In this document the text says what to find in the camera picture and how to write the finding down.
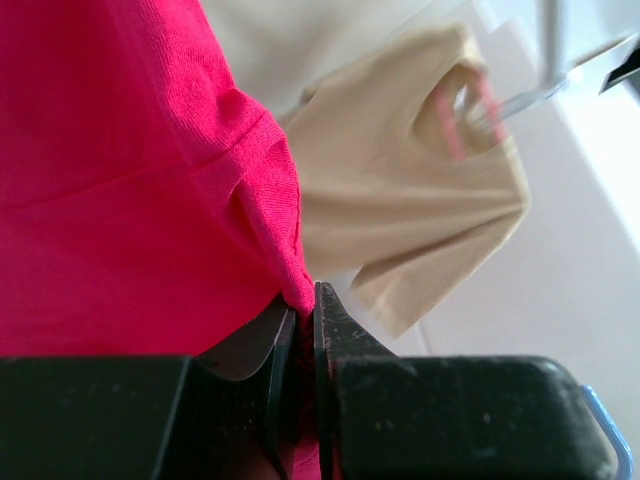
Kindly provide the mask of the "light blue wire hanger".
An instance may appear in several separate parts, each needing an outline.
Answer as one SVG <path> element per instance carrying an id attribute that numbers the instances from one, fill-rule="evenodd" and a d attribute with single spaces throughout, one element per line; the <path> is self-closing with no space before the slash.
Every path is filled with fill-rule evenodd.
<path id="1" fill-rule="evenodd" d="M 631 480 L 635 463 L 628 442 L 595 390 L 589 385 L 581 385 L 580 388 L 591 414 L 616 454 L 617 467 L 614 479 Z"/>

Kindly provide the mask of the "red t-shirt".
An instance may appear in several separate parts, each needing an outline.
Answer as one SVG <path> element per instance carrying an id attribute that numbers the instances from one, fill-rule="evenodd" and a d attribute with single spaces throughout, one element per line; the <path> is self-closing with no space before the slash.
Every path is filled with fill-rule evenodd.
<path id="1" fill-rule="evenodd" d="M 197 1 L 1 5 L 1 362 L 191 356 L 280 304 L 318 479 L 301 192 Z"/>

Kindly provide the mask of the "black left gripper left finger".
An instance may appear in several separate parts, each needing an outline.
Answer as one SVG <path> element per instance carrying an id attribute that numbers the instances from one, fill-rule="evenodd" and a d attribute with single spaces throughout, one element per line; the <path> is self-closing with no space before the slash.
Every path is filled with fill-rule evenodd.
<path id="1" fill-rule="evenodd" d="M 295 313 L 191 356 L 1 362 L 5 479 L 288 479 Z"/>

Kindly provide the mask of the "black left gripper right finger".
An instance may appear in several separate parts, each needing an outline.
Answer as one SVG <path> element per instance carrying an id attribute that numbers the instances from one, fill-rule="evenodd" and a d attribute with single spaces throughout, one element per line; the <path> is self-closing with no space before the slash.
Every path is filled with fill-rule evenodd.
<path id="1" fill-rule="evenodd" d="M 328 283 L 313 313 L 325 479 L 611 479 L 582 390 L 539 356 L 400 357 Z"/>

